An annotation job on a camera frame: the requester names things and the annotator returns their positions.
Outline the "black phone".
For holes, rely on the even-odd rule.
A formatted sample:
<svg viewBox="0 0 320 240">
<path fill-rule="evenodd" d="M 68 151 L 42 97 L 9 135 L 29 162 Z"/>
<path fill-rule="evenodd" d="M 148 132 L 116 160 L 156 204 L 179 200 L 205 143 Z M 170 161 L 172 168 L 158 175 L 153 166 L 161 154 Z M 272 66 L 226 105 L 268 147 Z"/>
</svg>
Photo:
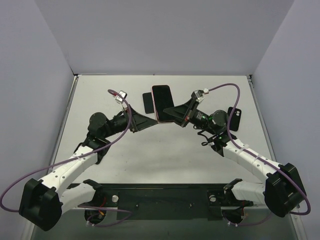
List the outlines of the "black phone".
<svg viewBox="0 0 320 240">
<path fill-rule="evenodd" d="M 142 94 L 142 100 L 144 105 L 144 111 L 146 114 L 154 114 L 154 102 L 151 92 L 145 92 Z"/>
</svg>

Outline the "black ring phone case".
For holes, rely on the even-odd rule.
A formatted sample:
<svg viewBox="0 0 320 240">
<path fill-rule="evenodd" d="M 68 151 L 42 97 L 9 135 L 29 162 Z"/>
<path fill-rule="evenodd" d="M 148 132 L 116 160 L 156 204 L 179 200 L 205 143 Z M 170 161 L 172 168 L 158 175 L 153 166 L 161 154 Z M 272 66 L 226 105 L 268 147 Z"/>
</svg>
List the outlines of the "black ring phone case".
<svg viewBox="0 0 320 240">
<path fill-rule="evenodd" d="M 104 158 L 104 156 L 107 154 L 108 150 L 103 149 L 97 152 L 97 162 L 95 163 L 96 165 L 99 165 Z"/>
</svg>

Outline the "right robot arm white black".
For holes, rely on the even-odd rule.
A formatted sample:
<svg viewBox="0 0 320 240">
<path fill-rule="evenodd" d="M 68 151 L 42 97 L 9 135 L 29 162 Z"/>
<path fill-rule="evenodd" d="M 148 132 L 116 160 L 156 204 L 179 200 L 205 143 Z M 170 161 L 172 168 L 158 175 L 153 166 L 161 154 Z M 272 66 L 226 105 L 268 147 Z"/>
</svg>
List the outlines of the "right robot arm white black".
<svg viewBox="0 0 320 240">
<path fill-rule="evenodd" d="M 197 109 L 199 103 L 191 98 L 184 104 L 164 109 L 174 122 L 181 127 L 191 123 L 194 129 L 212 134 L 207 145 L 220 156 L 234 161 L 260 182 L 246 182 L 237 178 L 223 188 L 224 201 L 234 205 L 239 201 L 248 201 L 266 205 L 278 217 L 293 212 L 306 196 L 298 170 L 288 163 L 279 164 L 254 152 L 236 136 L 228 133 L 229 115 L 217 110 L 208 115 Z"/>
</svg>

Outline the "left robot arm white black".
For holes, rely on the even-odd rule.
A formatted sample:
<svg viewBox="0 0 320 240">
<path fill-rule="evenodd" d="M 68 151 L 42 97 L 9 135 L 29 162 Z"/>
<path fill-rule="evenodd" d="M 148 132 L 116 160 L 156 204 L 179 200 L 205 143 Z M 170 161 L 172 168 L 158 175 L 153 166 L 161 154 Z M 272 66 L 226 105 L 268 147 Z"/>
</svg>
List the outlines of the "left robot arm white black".
<svg viewBox="0 0 320 240">
<path fill-rule="evenodd" d="M 96 112 L 89 119 L 88 133 L 66 163 L 39 180 L 30 179 L 24 186 L 18 213 L 44 231 L 52 229 L 67 211 L 82 204 L 103 207 L 107 198 L 99 183 L 87 179 L 76 187 L 72 182 L 86 169 L 98 165 L 110 149 L 107 140 L 118 133 L 145 130 L 157 121 L 125 108 L 112 119 Z"/>
</svg>

